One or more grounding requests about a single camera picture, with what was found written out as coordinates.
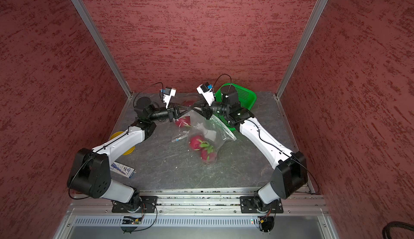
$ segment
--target metal extrusion bar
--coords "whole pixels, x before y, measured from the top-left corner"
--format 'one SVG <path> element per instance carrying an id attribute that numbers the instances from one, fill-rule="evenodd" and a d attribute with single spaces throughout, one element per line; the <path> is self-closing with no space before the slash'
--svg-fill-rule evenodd
<path id="1" fill-rule="evenodd" d="M 99 49 L 101 50 L 102 55 L 108 62 L 108 65 L 111 67 L 116 79 L 122 86 L 122 89 L 124 90 L 125 94 L 128 96 L 128 98 L 130 98 L 132 96 L 132 91 L 129 88 L 127 81 L 125 80 L 121 71 L 119 70 L 118 65 L 115 62 L 115 59 L 111 55 L 111 52 L 106 46 L 104 39 L 102 38 L 101 34 L 96 28 L 94 21 L 92 20 L 88 10 L 85 7 L 85 4 L 83 4 L 82 0 L 71 1 L 75 6 L 76 10 L 78 11 L 80 17 L 82 18 L 83 22 L 85 23 L 86 27 L 88 28 L 89 32 L 91 33 L 92 37 L 94 38 L 96 45 L 98 45 Z"/>
<path id="2" fill-rule="evenodd" d="M 282 116 L 282 120 L 283 120 L 283 123 L 286 127 L 286 131 L 289 135 L 289 138 L 293 143 L 293 147 L 294 147 L 293 151 L 294 152 L 299 151 L 298 144 L 296 143 L 295 136 L 293 135 L 292 129 L 290 128 L 289 121 L 286 117 L 286 113 L 285 113 L 285 111 L 283 109 L 283 106 L 282 106 L 282 102 L 281 102 L 280 98 L 276 97 L 276 94 L 274 94 L 273 97 L 276 101 L 276 105 L 277 105 L 277 108 L 279 109 L 280 115 Z M 310 191 L 310 192 L 313 192 L 313 193 L 315 192 L 315 189 L 313 188 L 312 180 L 310 179 L 309 174 L 308 174 L 308 184 L 306 185 L 306 188 L 308 190 L 302 190 L 303 188 L 305 188 L 305 187 L 303 186 L 298 191 Z"/>
<path id="3" fill-rule="evenodd" d="M 318 221 L 320 225 L 320 229 L 323 233 L 323 236 L 325 239 L 334 239 L 334 236 L 332 234 L 332 231 L 329 228 L 328 221 L 324 216 L 318 216 Z"/>
<path id="4" fill-rule="evenodd" d="M 196 215 L 196 216 L 242 216 L 240 197 L 252 196 L 257 188 L 237 188 L 231 191 L 226 188 L 207 191 L 164 190 L 159 192 L 141 192 L 142 196 L 158 197 L 158 215 Z M 323 195 L 293 194 L 282 200 L 284 213 L 277 215 L 292 216 L 321 216 L 329 215 Z M 112 203 L 106 199 L 75 200 L 70 205 L 67 215 L 105 215 L 116 216 L 112 213 Z"/>
<path id="5" fill-rule="evenodd" d="M 125 115 L 129 109 L 130 104 L 133 103 L 132 98 L 133 98 L 132 96 L 128 97 L 127 101 L 125 102 L 124 107 L 122 108 L 121 114 L 119 114 L 118 120 L 116 121 L 115 126 L 112 129 L 111 135 L 113 135 L 114 133 L 118 131 L 121 131 L 121 123 L 122 123 L 122 120 L 125 118 Z"/>
<path id="6" fill-rule="evenodd" d="M 310 14 L 311 16 L 309 17 L 308 23 L 306 24 L 305 30 L 303 31 L 302 37 L 298 43 L 295 53 L 292 56 L 292 60 L 290 61 L 287 67 L 286 73 L 284 74 L 283 79 L 280 82 L 280 85 L 277 89 L 276 97 L 278 99 L 280 99 L 280 97 L 282 96 L 282 93 L 285 90 L 287 83 L 289 82 L 289 79 L 292 76 L 292 73 L 295 70 L 295 67 L 299 59 L 301 58 L 303 50 L 305 49 L 306 44 L 308 43 L 309 38 L 312 35 L 313 29 L 318 23 L 318 20 L 327 2 L 328 0 L 317 0 L 316 1 L 316 4 L 312 10 L 312 13 Z"/>
<path id="7" fill-rule="evenodd" d="M 76 220 L 75 215 L 64 216 L 53 239 L 66 239 L 72 230 L 73 222 Z"/>
<path id="8" fill-rule="evenodd" d="M 332 239 L 339 239 L 339 235 L 338 235 L 338 232 L 335 228 L 334 221 L 332 220 L 332 217 L 331 216 L 325 217 L 325 220 L 328 222 L 327 226 L 328 226 L 329 231 L 331 233 Z"/>

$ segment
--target green plastic basket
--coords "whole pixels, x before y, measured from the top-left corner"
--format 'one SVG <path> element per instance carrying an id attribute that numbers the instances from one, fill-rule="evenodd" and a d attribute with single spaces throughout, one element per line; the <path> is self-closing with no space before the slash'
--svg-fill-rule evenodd
<path id="1" fill-rule="evenodd" d="M 224 85 L 222 85 L 220 87 L 220 89 L 218 89 L 216 91 L 216 101 L 221 102 L 221 88 L 223 86 L 226 85 L 230 85 L 230 83 L 226 83 Z M 249 89 L 246 89 L 244 87 L 241 87 L 239 85 L 236 84 L 231 84 L 232 86 L 235 87 L 235 90 L 237 91 L 238 94 L 238 100 L 240 101 L 241 107 L 244 107 L 248 110 L 251 110 L 253 105 L 255 104 L 256 100 L 257 100 L 257 96 L 253 91 L 250 91 Z M 235 130 L 235 128 L 231 128 L 230 125 L 226 122 L 226 120 L 224 119 L 223 116 L 217 116 L 226 126 L 227 128 L 229 128 L 231 131 Z"/>

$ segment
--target marble surface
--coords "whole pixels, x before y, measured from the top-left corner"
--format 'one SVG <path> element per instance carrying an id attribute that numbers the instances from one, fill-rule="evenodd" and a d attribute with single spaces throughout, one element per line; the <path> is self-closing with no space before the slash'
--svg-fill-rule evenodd
<path id="1" fill-rule="evenodd" d="M 177 94 L 177 98 L 195 94 Z M 257 101 L 252 108 L 259 122 L 279 142 L 293 148 L 280 112 L 271 92 L 257 92 Z M 148 96 L 161 104 L 158 94 Z M 132 103 L 122 120 L 118 121 L 120 131 L 133 123 L 136 114 Z M 171 122 L 156 122 L 157 128 L 151 137 L 138 144 L 129 155 L 122 155 L 117 162 L 135 168 L 131 179 L 111 173 L 119 182 L 139 190 L 195 189 L 263 186 L 270 179 L 273 169 L 266 157 L 245 136 L 233 131 L 237 140 L 226 141 L 220 148 L 217 162 L 206 165 L 198 153 L 189 151 L 187 140 L 171 142 L 172 134 L 178 129 Z"/>

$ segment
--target red textured wall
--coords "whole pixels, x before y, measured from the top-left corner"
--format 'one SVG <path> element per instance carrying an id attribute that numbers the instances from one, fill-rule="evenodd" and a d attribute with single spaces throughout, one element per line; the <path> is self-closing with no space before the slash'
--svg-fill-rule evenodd
<path id="1" fill-rule="evenodd" d="M 414 223 L 413 40 L 414 0 L 329 0 L 283 94 L 341 238 Z"/>
<path id="2" fill-rule="evenodd" d="M 126 96 L 70 0 L 0 0 L 0 238 L 51 238 Z"/>
<path id="3" fill-rule="evenodd" d="M 133 91 L 158 81 L 195 91 L 220 73 L 276 91 L 316 2 L 83 1 Z"/>

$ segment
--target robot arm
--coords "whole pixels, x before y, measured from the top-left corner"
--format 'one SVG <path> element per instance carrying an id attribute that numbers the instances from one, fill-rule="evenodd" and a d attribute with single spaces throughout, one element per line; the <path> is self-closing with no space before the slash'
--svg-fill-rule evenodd
<path id="1" fill-rule="evenodd" d="M 169 89 L 164 102 L 169 104 L 175 89 Z M 109 166 L 123 153 L 149 138 L 155 130 L 154 120 L 177 119 L 191 110 L 190 107 L 176 106 L 157 108 L 148 97 L 137 100 L 134 107 L 138 118 L 116 138 L 92 149 L 81 149 L 75 156 L 67 181 L 69 189 L 75 189 L 92 198 L 106 198 L 117 201 L 126 210 L 134 212 L 140 207 L 139 192 L 111 179 Z"/>
<path id="2" fill-rule="evenodd" d="M 245 135 L 264 154 L 274 169 L 268 184 L 259 189 L 254 198 L 259 211 L 268 211 L 271 203 L 279 198 L 286 199 L 308 182 L 306 159 L 301 152 L 293 153 L 266 131 L 246 108 L 241 107 L 237 91 L 233 86 L 221 88 L 222 102 L 211 102 L 210 89 L 200 92 L 207 96 L 198 111 L 209 119 L 214 113 L 223 115 L 228 124 Z"/>
<path id="3" fill-rule="evenodd" d="M 169 105 L 175 89 L 164 96 Z M 252 141 L 266 156 L 274 172 L 268 184 L 255 193 L 253 199 L 259 211 L 268 211 L 271 203 L 286 199 L 307 182 L 306 159 L 301 152 L 293 153 L 272 137 L 246 108 L 241 107 L 234 86 L 221 89 L 222 102 L 216 102 L 212 86 L 205 83 L 197 88 L 205 101 L 193 107 L 155 107 L 148 97 L 142 97 L 134 105 L 138 118 L 120 136 L 93 149 L 81 149 L 75 156 L 67 181 L 68 188 L 75 189 L 92 198 L 106 198 L 119 202 L 127 211 L 135 212 L 140 207 L 139 192 L 111 179 L 109 166 L 132 146 L 141 143 L 153 133 L 154 120 L 177 119 L 193 109 L 206 119 L 214 114 L 223 115 L 230 126 Z"/>

